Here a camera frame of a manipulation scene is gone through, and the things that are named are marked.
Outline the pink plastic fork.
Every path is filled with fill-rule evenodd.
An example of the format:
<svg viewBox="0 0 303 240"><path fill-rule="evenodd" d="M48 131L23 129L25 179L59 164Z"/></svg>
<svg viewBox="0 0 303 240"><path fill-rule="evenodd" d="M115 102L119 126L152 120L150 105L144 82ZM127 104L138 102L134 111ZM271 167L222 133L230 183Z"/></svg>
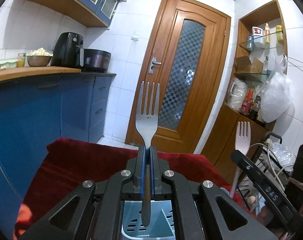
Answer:
<svg viewBox="0 0 303 240"><path fill-rule="evenodd" d="M251 128L250 128L250 122L247 121L241 121L237 124L236 129L236 137L235 137L235 150L239 150L244 155L247 155L251 143ZM229 192L229 196L233 198L236 186L238 182L238 178L240 175L240 168L237 167L234 180L232 183L231 191Z"/></svg>

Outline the large steel fork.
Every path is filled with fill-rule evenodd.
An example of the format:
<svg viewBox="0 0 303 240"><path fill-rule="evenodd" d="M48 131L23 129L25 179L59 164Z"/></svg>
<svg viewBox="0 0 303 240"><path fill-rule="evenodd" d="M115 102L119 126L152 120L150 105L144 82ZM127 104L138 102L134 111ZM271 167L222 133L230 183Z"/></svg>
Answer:
<svg viewBox="0 0 303 240"><path fill-rule="evenodd" d="M142 162L143 194L141 208L141 220L145 227L149 226L151 217L152 165L150 162L153 158L150 153L150 148L152 145L152 138L158 129L158 105L152 109L153 95L153 92L149 92L149 85L145 85L144 82L142 82L137 101L136 130L142 137L145 146Z"/></svg>

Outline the red floral fleece blanket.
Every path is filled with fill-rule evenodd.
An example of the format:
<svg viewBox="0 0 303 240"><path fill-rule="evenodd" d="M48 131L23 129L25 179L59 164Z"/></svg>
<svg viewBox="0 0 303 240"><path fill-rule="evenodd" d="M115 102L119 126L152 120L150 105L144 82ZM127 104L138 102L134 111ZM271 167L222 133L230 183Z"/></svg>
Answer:
<svg viewBox="0 0 303 240"><path fill-rule="evenodd" d="M20 206L14 239L20 237L41 217L86 179L100 182L125 169L129 159L137 156L137 150L96 145L67 138L60 138L47 145L48 154ZM231 186L203 156L195 154L159 152L170 168L187 179L216 183L224 193Z"/></svg>

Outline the white plastic bag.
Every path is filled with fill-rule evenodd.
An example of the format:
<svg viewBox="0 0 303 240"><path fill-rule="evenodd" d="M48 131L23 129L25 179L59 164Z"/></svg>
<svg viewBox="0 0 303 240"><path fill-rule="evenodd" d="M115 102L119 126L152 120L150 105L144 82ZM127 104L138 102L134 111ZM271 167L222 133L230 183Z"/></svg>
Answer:
<svg viewBox="0 0 303 240"><path fill-rule="evenodd" d="M261 116L265 123L277 120L293 101L294 86L286 74L288 59L283 58L277 62L275 57L274 68L262 86L261 90Z"/></svg>

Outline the blue base cabinets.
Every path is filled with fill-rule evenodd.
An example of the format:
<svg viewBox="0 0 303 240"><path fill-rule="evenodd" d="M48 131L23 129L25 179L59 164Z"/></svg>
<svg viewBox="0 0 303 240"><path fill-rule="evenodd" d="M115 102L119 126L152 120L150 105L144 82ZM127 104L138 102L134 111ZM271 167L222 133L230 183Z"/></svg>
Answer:
<svg viewBox="0 0 303 240"><path fill-rule="evenodd" d="M112 80L113 74L73 73L0 82L0 239L12 239L47 145L102 137Z"/></svg>

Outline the dark rice cooker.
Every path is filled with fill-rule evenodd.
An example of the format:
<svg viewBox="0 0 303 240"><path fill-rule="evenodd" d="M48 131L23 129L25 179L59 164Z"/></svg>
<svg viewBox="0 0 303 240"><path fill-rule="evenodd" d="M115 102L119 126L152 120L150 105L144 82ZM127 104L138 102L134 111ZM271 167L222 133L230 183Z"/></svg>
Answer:
<svg viewBox="0 0 303 240"><path fill-rule="evenodd" d="M83 72L107 73L111 53L104 50L84 49Z"/></svg>

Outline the cardboard box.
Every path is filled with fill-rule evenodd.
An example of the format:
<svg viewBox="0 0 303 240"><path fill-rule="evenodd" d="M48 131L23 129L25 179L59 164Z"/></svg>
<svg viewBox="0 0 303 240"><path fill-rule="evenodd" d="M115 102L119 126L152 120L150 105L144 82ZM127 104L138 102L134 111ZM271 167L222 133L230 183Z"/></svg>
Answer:
<svg viewBox="0 0 303 240"><path fill-rule="evenodd" d="M248 56L236 57L235 58L236 73L241 74L262 74L263 62L256 57L253 61L250 61Z"/></svg>

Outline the black air fryer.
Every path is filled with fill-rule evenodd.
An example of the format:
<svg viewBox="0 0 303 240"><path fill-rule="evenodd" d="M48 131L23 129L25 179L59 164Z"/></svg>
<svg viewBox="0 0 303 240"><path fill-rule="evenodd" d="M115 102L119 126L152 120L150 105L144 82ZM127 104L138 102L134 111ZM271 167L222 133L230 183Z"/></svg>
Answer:
<svg viewBox="0 0 303 240"><path fill-rule="evenodd" d="M62 33L53 49L51 66L83 68L84 64L84 38L77 33Z"/></svg>

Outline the bowl of popcorn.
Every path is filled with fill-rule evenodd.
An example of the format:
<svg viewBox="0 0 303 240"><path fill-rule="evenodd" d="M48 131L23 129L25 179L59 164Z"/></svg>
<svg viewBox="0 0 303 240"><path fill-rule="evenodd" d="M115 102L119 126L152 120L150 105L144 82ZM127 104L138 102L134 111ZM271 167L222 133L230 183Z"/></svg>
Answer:
<svg viewBox="0 0 303 240"><path fill-rule="evenodd" d="M26 54L26 56L30 67L45 67L50 63L53 54L44 48L39 48Z"/></svg>

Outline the wooden cutting board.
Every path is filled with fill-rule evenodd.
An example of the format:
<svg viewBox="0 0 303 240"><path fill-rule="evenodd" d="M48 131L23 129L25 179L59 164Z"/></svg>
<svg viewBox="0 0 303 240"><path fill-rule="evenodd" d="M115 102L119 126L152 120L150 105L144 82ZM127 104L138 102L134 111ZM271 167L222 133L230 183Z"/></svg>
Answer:
<svg viewBox="0 0 303 240"><path fill-rule="evenodd" d="M0 82L14 80L21 77L49 75L49 74L65 74L80 73L80 69L67 67L20 67L0 70Z"/></svg>

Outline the wooden shelf unit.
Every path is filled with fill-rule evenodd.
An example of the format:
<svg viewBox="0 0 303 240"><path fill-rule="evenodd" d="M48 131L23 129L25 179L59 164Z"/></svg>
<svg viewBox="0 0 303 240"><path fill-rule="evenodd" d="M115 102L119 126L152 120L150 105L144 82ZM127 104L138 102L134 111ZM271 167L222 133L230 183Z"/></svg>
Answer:
<svg viewBox="0 0 303 240"><path fill-rule="evenodd" d="M252 27L264 30L264 48L255 47ZM273 122L265 123L261 118L260 91L269 76L267 63L273 56L283 57L283 54L287 55L287 40L278 0L270 1L238 20L232 71L227 77L223 103L202 151L228 184L232 184L237 169L231 152L235 149L238 122L250 122L253 143L260 142L273 129ZM256 57L263 62L262 74L236 73L235 58L242 56L248 56L250 61Z"/></svg>

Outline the wooden door with glass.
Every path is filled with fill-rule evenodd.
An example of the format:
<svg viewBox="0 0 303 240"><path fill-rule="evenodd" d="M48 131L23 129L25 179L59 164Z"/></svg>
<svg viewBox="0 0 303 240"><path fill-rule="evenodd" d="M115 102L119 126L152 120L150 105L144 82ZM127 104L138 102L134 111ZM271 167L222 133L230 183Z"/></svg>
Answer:
<svg viewBox="0 0 303 240"><path fill-rule="evenodd" d="M195 0L161 0L138 84L159 96L160 151L193 153L215 103L230 36L231 18ZM156 57L149 74L149 64Z"/></svg>

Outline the white jar red label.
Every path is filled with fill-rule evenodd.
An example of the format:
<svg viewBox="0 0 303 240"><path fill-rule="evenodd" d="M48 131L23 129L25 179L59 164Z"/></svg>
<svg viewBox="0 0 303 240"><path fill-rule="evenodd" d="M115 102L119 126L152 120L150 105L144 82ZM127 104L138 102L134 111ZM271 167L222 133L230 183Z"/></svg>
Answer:
<svg viewBox="0 0 303 240"><path fill-rule="evenodd" d="M252 27L252 36L256 48L264 48L264 30L260 27Z"/></svg>

